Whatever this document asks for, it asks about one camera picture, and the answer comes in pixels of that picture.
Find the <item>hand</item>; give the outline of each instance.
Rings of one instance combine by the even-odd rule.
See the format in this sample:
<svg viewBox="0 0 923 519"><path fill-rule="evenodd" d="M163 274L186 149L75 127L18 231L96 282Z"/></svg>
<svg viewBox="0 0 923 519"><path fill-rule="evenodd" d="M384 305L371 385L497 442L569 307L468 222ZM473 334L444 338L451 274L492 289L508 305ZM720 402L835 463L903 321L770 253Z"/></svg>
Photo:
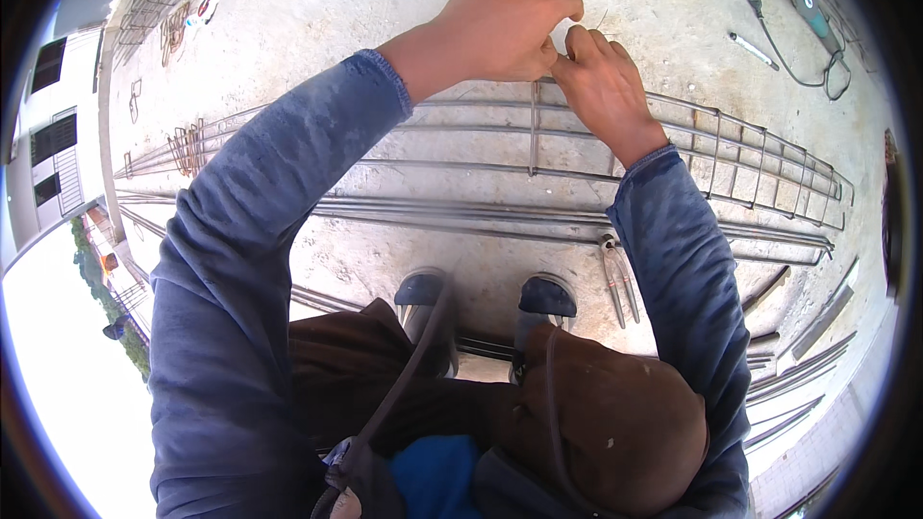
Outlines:
<svg viewBox="0 0 923 519"><path fill-rule="evenodd" d="M598 30L573 25L551 75L577 118L628 168L669 141L651 116L638 67L625 48Z"/></svg>
<svg viewBox="0 0 923 519"><path fill-rule="evenodd" d="M449 0L378 52L417 103L461 81L533 81L557 60L548 34L583 17L582 0Z"/></svg>

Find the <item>marker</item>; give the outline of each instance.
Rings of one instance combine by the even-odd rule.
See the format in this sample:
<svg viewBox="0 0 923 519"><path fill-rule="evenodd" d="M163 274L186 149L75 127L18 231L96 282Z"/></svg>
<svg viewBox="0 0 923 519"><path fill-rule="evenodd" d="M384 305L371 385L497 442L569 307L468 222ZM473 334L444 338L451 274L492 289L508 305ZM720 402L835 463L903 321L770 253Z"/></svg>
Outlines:
<svg viewBox="0 0 923 519"><path fill-rule="evenodd" d="M755 56L757 59L765 62L766 65L769 66L769 68L773 69L774 71L779 70L779 65L775 64L773 60L767 57L766 55L764 55L764 53L761 50L757 49L754 45L745 41L737 33L729 33L728 36L731 37L732 41L738 43L739 45L744 47L747 51L753 53L753 56Z"/></svg>

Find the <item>left hand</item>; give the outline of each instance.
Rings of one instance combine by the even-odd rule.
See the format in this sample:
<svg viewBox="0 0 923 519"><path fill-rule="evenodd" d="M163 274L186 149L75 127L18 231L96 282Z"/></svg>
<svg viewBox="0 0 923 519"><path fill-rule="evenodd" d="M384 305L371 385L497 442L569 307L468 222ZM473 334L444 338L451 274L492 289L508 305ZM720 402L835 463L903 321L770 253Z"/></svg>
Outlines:
<svg viewBox="0 0 923 519"><path fill-rule="evenodd" d="M417 103L461 81L533 81L558 59L549 33L583 0L449 0L431 22L377 50Z"/></svg>

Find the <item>window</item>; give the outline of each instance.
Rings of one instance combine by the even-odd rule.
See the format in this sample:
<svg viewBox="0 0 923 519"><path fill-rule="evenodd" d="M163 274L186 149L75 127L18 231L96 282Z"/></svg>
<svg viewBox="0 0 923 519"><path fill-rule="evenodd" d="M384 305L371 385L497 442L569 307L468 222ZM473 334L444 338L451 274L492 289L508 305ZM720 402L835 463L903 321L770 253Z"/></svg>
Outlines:
<svg viewBox="0 0 923 519"><path fill-rule="evenodd" d="M61 80L63 46L66 42L67 39L62 38L39 49L39 60L35 63L35 73L32 74L33 93Z"/></svg>
<svg viewBox="0 0 923 519"><path fill-rule="evenodd" d="M56 197L60 192L61 179L58 179L57 173L54 173L48 179L44 179L35 185L35 206L41 206Z"/></svg>
<svg viewBox="0 0 923 519"><path fill-rule="evenodd" d="M54 121L32 135L32 167L76 144L76 114Z"/></svg>

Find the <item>sky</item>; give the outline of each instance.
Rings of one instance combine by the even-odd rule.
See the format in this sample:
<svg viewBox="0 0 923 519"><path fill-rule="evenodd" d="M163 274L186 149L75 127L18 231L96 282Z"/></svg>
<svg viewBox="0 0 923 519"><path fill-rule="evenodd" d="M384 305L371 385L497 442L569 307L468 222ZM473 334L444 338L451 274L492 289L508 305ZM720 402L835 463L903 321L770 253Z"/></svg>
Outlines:
<svg viewBox="0 0 923 519"><path fill-rule="evenodd" d="M150 395L73 263L65 224L3 280L13 347L32 404L63 465L107 519L153 517Z"/></svg>

